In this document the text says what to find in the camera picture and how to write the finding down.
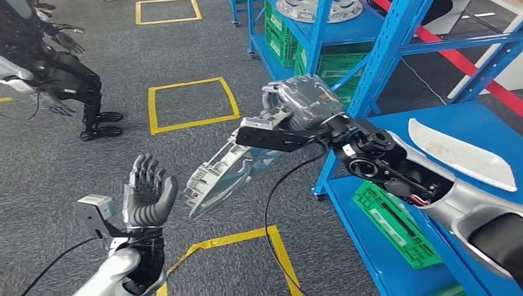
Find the green crate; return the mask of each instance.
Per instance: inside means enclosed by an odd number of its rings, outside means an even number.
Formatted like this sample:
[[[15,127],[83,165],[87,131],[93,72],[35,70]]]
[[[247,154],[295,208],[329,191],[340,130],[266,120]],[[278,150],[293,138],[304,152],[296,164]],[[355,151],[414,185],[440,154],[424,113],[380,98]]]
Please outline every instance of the green crate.
[[[371,43],[329,46],[322,48],[316,74],[321,78],[342,78],[372,49]],[[295,55],[294,73],[299,74],[307,64],[307,53],[298,45]],[[358,85],[363,69],[360,69],[345,84]]]
[[[450,287],[443,288],[436,292],[430,293],[429,296],[466,296],[467,293],[463,288],[458,284],[453,284]]]
[[[270,23],[265,23],[265,43],[283,67],[294,66],[294,54],[298,48],[298,42],[296,42],[296,38],[290,32],[281,36],[277,33],[274,26]]]
[[[412,217],[392,199],[397,197],[369,181],[365,181],[352,197],[414,269],[441,263],[441,258]]]
[[[298,42],[283,21],[271,12],[271,4],[265,1],[265,43],[283,67],[293,67]]]

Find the shelf beam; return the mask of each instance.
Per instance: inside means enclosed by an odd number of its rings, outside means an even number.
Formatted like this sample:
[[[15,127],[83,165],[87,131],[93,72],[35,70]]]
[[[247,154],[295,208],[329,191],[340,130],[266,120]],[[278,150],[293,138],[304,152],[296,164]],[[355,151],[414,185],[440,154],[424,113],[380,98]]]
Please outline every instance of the shelf beam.
[[[309,75],[316,74],[323,36],[325,35],[325,30],[327,29],[327,24],[329,22],[329,14],[331,13],[331,4],[332,0],[318,1],[310,42],[309,44],[302,44],[302,46],[306,46],[307,49],[305,73]]]

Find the red tape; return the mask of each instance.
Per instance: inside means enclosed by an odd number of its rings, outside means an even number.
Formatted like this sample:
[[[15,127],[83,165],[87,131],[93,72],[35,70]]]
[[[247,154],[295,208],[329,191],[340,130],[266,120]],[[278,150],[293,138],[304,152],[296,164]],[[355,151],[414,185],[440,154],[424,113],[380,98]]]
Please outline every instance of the red tape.
[[[388,0],[373,0],[374,3],[381,6],[386,11],[389,11],[390,2]],[[441,39],[432,34],[429,30],[418,26],[416,29],[416,34],[419,39],[423,42],[434,42],[441,41]],[[464,55],[459,53],[456,49],[448,49],[445,51],[438,51],[442,56],[444,56],[449,62],[451,62],[456,68],[460,69],[466,75],[472,77],[477,71],[477,67],[471,63]],[[517,95],[511,93],[506,88],[502,87],[496,81],[492,81],[488,86],[487,90],[490,91],[498,100],[504,103],[512,111],[516,112],[519,116],[523,117],[523,100],[520,99]]]

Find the yellow tape square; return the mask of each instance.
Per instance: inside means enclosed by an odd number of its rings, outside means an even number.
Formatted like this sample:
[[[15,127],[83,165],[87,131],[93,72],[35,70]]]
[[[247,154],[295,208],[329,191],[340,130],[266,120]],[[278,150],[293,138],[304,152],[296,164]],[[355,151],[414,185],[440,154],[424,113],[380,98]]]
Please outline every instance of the yellow tape square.
[[[191,0],[192,8],[194,9],[194,13],[196,14],[196,17],[188,17],[188,18],[174,18],[171,20],[154,20],[151,22],[142,22],[142,4],[146,3],[153,3],[153,2],[170,2],[170,1],[186,1],[186,0],[146,0],[146,1],[138,1],[136,2],[136,24],[137,25],[153,25],[155,23],[174,23],[174,22],[185,22],[187,20],[201,20],[202,14],[200,12],[200,7],[198,6],[198,2],[196,0]]]
[[[200,83],[209,83],[209,82],[214,82],[214,81],[220,82],[221,87],[225,91],[225,94],[227,95],[227,98],[229,99],[229,103],[231,104],[231,108],[233,110],[232,115],[214,117],[214,118],[203,119],[203,120],[189,121],[189,122],[178,123],[178,124],[169,125],[169,126],[158,126],[158,117],[156,114],[156,91],[161,90],[161,89],[177,88],[179,86],[186,86],[186,85],[193,85],[193,84],[200,84]],[[223,77],[216,77],[216,78],[184,82],[184,83],[175,83],[175,84],[169,84],[169,85],[156,86],[156,87],[149,88],[147,105],[149,108],[149,125],[150,125],[151,134],[162,133],[164,131],[179,130],[181,128],[190,128],[190,127],[199,126],[199,125],[209,125],[211,123],[217,123],[217,122],[222,122],[222,121],[226,121],[226,120],[233,120],[233,119],[240,118],[240,111],[238,109],[236,101],[234,100],[233,93],[231,92],[231,89],[229,88],[229,86],[227,85],[227,82],[225,82],[225,79],[223,79]]]
[[[287,250],[285,249],[285,246],[283,244],[283,240],[281,239],[281,236],[279,235],[278,228],[276,225],[271,225],[267,227],[267,234],[269,234],[271,238],[271,242],[273,243],[274,251],[276,252],[276,256],[278,257],[280,263],[282,264],[282,267],[287,271],[287,274],[292,278],[292,280],[299,286],[300,283],[298,282],[298,278],[296,274],[294,273],[294,269],[292,267],[292,263],[290,262],[289,255],[287,254]],[[173,266],[171,266],[167,270],[167,276],[171,274],[178,266],[185,261],[191,254],[193,254],[196,250],[206,250],[214,247],[220,247],[222,245],[228,245],[233,244],[236,242],[242,242],[247,241],[249,239],[256,239],[258,237],[264,237],[265,236],[265,228],[258,228],[247,232],[240,232],[231,234],[229,236],[222,236],[217,237],[215,239],[209,239],[205,240],[203,242],[196,243],[189,247],[189,250],[176,262]],[[289,292],[291,296],[301,296],[302,294],[299,292],[299,290],[294,286],[292,281],[285,276],[285,280],[287,282],[287,286],[289,287]],[[168,290],[167,290],[167,283],[164,283],[158,291],[156,291],[155,296],[168,296]]]

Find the blue metal shelf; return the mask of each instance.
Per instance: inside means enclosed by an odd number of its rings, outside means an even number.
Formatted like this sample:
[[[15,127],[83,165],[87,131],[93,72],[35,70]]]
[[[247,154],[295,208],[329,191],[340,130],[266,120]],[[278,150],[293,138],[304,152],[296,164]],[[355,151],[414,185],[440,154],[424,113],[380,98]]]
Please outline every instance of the blue metal shelf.
[[[520,188],[519,191],[508,192],[497,189],[457,172],[455,172],[456,177],[496,196],[513,202],[523,202],[523,191],[521,190],[523,186],[521,179],[523,176],[523,162],[521,161],[523,159],[521,149],[523,138],[480,102],[470,101],[383,115],[369,118],[369,121],[376,126],[386,127],[399,135],[407,144],[415,147],[408,136],[409,118],[417,118],[424,125],[501,155],[511,164]],[[419,272],[416,275],[419,278],[437,279],[437,281],[442,279],[443,282],[447,282],[448,275],[443,270],[434,270],[435,273],[441,273],[438,277],[425,277],[421,275],[425,272],[423,269],[414,271],[406,263],[386,262],[389,256],[394,260],[401,256],[388,241],[382,238],[383,235],[352,202],[351,196],[360,184],[361,180],[354,177],[331,179],[327,181],[326,190],[380,292],[391,295],[424,295],[421,291],[412,290],[412,293],[401,293],[398,292],[401,290],[397,290],[400,288],[424,289],[423,287],[407,288],[409,286],[407,282],[402,282],[404,274],[410,277],[414,276],[415,272]],[[408,209],[445,262],[447,270],[454,275],[468,295],[523,295],[514,281],[492,273],[475,261],[461,248],[458,240],[438,223],[430,220],[417,208],[408,207]],[[430,285],[430,281],[427,280],[423,282],[423,285],[414,286],[425,285]]]
[[[454,284],[444,264],[413,269],[407,263],[351,199],[361,183],[353,177],[333,179],[328,192],[380,295],[428,295]]]
[[[258,55],[260,56],[265,68],[274,80],[285,79],[294,76],[293,68],[284,68],[276,56],[265,44],[265,37],[263,33],[256,33],[250,36],[251,42],[256,47]]]
[[[298,22],[281,15],[275,6],[276,0],[268,1],[274,7],[273,11],[279,14],[285,25],[290,29],[296,39],[298,39],[298,42],[301,43],[302,46],[308,47],[311,42],[313,24]],[[366,2],[362,1],[361,3],[363,4],[363,11],[357,17],[345,22],[330,23],[327,25],[323,40],[321,41],[323,46],[359,43],[376,39],[383,25],[383,17],[369,7]]]

